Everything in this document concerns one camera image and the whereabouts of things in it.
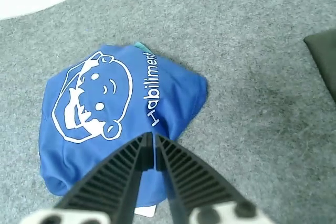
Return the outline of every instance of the carpet floor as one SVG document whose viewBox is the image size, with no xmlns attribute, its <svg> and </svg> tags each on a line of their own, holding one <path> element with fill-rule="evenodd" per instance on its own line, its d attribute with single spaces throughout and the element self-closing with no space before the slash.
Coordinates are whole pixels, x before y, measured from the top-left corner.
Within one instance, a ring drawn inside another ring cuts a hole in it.
<svg viewBox="0 0 336 224">
<path fill-rule="evenodd" d="M 68 0 L 1 21 L 0 219 L 58 200 L 39 176 L 46 81 L 141 41 L 208 80 L 183 146 L 276 223 L 335 223 L 336 106 L 303 42 L 335 26 L 336 0 Z M 167 202 L 134 223 L 172 223 Z"/>
</svg>

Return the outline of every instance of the cartoon face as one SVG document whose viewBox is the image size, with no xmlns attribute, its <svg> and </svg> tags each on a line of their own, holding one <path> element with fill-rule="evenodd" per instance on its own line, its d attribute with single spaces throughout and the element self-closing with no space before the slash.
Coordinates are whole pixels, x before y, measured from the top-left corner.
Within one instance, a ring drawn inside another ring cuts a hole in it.
<svg viewBox="0 0 336 224">
<path fill-rule="evenodd" d="M 96 52 L 67 72 L 52 111 L 54 125 L 66 141 L 74 143 L 99 135 L 117 139 L 132 90 L 125 64 Z"/>
</svg>

